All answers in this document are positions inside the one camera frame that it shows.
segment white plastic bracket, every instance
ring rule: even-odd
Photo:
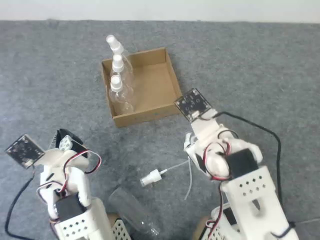
[[[281,235],[289,227],[266,166],[224,182],[221,187],[236,219],[240,239],[275,240],[271,233]],[[259,209],[253,200],[258,202]],[[212,214],[212,218],[215,218],[217,211],[212,211]],[[291,229],[281,240],[298,239],[296,231]]]
[[[94,198],[84,213],[57,223],[54,227],[60,240],[76,240],[82,237],[90,240],[115,239],[104,204],[99,198]]]

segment clear plastic bottle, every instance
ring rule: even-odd
[[[129,192],[118,187],[109,197],[109,202],[122,219],[148,239],[159,238],[159,221]]]
[[[119,54],[113,55],[112,69],[110,76],[120,75],[122,82],[133,88],[134,87],[134,76],[130,70],[124,65],[123,57]]]
[[[123,84],[120,75],[111,77],[109,97],[118,115],[134,111],[134,91],[130,86]]]
[[[125,48],[122,46],[122,44],[113,35],[108,35],[106,37],[106,42],[109,44],[111,50],[113,51],[113,54],[122,56],[124,65],[129,69],[131,74],[133,74],[134,69],[130,63],[129,52],[127,50],[125,50]]]

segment red wire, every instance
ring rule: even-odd
[[[62,188],[61,188],[61,190],[60,190],[59,192],[62,192],[62,191],[64,191],[64,190],[67,188],[67,182],[68,182],[68,180],[67,180],[68,176],[67,176],[67,173],[66,173],[67,164],[68,164],[71,160],[77,158],[79,155],[83,155],[83,154],[89,153],[89,152],[92,152],[92,153],[93,153],[93,151],[92,151],[92,150],[89,150],[89,149],[84,150],[84,151],[81,151],[81,152],[78,152],[77,154],[75,154],[75,155],[73,155],[72,157],[70,157],[70,158],[64,163],[64,165],[63,165],[63,174],[64,174],[65,181],[64,181],[64,184],[63,184],[63,186],[62,186]],[[85,174],[91,174],[91,173],[93,173],[95,170],[97,170],[97,169],[100,167],[101,162],[102,162],[102,158],[101,158],[97,153],[96,153],[96,155],[99,157],[98,163],[96,164],[96,166],[95,166],[92,170],[90,170],[90,171],[85,171],[85,172],[84,172]]]
[[[208,146],[205,147],[204,152],[203,152],[202,159],[203,159],[203,161],[204,161],[204,166],[205,166],[205,167],[206,167],[206,162],[207,162],[207,150],[208,150],[208,148],[209,148],[209,146],[210,146],[211,144],[212,144],[212,142],[209,143]],[[226,152],[224,152],[224,154],[228,155],[229,152],[230,152],[231,146],[230,146],[230,144],[229,144],[228,142],[226,142],[226,146],[227,146],[227,148],[226,148]],[[211,175],[211,179],[212,179],[212,180],[217,180],[217,181],[225,181],[225,180],[228,180],[229,178],[230,178],[230,177],[219,177],[219,176]]]
[[[211,234],[213,233],[213,231],[216,229],[216,227],[217,227],[217,225],[218,225],[218,223],[219,223],[219,221],[220,221],[220,219],[221,219],[221,216],[222,216],[222,211],[223,211],[223,196],[222,196],[222,192],[221,192],[221,184],[222,184],[222,182],[220,182],[220,184],[219,184],[219,188],[218,188],[218,190],[219,190],[219,194],[220,194],[220,209],[219,209],[219,214],[218,214],[218,217],[216,218],[216,220],[215,220],[215,223],[213,224],[213,226],[212,226],[212,228],[211,228],[211,230],[210,230],[210,232],[209,232],[209,234],[208,234],[208,240],[209,240],[209,238],[210,238],[210,236],[211,236]]]

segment white wall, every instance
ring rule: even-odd
[[[46,19],[320,23],[320,0],[0,0],[0,20]]]

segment gray carpet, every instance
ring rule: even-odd
[[[79,135],[103,157],[91,175],[94,196],[108,212],[113,189],[129,189],[159,220],[159,239],[190,239],[197,222],[219,204],[217,184],[195,167],[189,198],[188,165],[154,186],[139,178],[184,161],[191,129],[181,115],[116,128],[105,101],[100,62],[114,33],[131,52],[167,47],[181,90],[198,88],[218,110],[230,111],[274,130],[282,139],[282,184],[290,220],[320,216],[320,25],[211,22],[20,21],[0,22],[0,149],[23,133],[46,148],[58,128]],[[261,147],[276,179],[275,140],[227,117],[220,122]],[[7,210],[31,175],[1,156],[0,238]],[[39,176],[13,212],[12,232],[55,239],[46,206],[35,194]],[[302,240],[320,238],[319,222],[298,225]],[[136,239],[148,239],[136,233]]]

